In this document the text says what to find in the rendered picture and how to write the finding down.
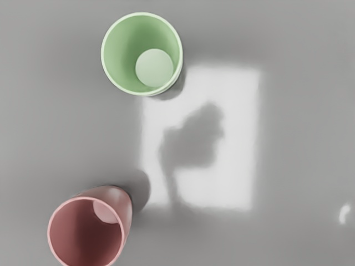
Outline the light green plastic cup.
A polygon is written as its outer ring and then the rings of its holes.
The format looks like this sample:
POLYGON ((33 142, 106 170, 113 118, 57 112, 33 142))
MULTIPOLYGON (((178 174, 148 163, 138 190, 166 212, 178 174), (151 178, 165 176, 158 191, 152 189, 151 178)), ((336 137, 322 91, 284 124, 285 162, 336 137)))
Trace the light green plastic cup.
POLYGON ((181 38, 163 17, 135 12, 110 26, 102 41, 103 70, 121 91, 155 96, 178 80, 184 62, 181 38))

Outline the pink plastic cup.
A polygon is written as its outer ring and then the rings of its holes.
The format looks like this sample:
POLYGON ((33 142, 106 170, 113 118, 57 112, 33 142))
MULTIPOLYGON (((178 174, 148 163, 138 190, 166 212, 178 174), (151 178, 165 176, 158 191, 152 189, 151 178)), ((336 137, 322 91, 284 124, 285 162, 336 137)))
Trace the pink plastic cup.
POLYGON ((94 187, 53 212, 48 244, 62 266, 112 266, 126 244, 132 218, 133 203, 125 190, 94 187))

